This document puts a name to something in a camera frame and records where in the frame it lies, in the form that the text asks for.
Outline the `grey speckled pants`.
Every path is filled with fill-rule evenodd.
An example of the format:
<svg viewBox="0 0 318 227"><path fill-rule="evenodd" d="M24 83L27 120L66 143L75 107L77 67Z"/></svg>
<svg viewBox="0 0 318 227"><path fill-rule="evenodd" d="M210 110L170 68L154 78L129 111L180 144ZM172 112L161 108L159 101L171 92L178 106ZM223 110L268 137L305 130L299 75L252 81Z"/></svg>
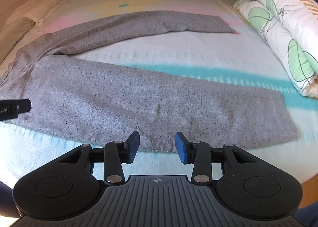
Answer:
<svg viewBox="0 0 318 227"><path fill-rule="evenodd" d="M297 137L277 91L76 58L120 41L183 31L233 29L217 16L151 11L95 19L37 38L18 50L1 77L1 98L31 101L31 111L10 121L92 143L139 131L140 148L152 152L173 152L178 131L192 141L247 149Z"/></svg>

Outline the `beige pillow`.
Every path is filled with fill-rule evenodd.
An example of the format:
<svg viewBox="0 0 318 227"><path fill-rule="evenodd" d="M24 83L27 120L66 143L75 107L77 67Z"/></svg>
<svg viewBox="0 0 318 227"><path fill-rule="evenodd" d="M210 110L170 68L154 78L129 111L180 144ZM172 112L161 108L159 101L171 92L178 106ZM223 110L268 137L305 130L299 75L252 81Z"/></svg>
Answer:
<svg viewBox="0 0 318 227"><path fill-rule="evenodd" d="M31 19L21 17L9 23L1 30L1 63L17 42L19 42L20 39L34 27L34 25L35 23Z"/></svg>

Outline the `floral pastel bed blanket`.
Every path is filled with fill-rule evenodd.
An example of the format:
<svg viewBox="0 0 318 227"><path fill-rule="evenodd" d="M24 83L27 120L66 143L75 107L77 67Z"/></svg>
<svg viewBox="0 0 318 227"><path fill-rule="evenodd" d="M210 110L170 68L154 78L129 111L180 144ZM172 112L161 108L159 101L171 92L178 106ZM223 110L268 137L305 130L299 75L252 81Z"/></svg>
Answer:
<svg viewBox="0 0 318 227"><path fill-rule="evenodd" d="M317 101L299 95L280 60L233 8L236 1L68 0L16 44L1 63L1 72L7 71L18 49L39 36L94 19L144 10L219 16L235 34L180 32L137 38L87 51L79 58L281 92L300 135L294 141L254 149L253 154L304 182L317 174Z"/></svg>

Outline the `cream pillow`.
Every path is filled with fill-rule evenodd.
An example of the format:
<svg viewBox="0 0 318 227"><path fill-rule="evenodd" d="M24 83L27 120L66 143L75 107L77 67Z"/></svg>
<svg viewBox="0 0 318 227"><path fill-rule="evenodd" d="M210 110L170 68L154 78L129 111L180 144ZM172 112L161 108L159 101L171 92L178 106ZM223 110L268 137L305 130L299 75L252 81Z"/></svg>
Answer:
<svg viewBox="0 0 318 227"><path fill-rule="evenodd" d="M26 17L35 24L43 24L53 12L68 0L25 0L7 19L5 25Z"/></svg>

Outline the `folded floral white duvet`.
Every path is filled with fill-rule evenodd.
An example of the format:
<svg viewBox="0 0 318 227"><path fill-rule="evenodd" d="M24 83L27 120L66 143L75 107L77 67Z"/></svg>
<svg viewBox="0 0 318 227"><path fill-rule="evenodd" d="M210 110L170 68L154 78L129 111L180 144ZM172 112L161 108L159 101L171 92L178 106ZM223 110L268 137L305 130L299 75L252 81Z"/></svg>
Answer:
<svg viewBox="0 0 318 227"><path fill-rule="evenodd" d="M238 0L234 8L279 58L298 93L316 99L317 2Z"/></svg>

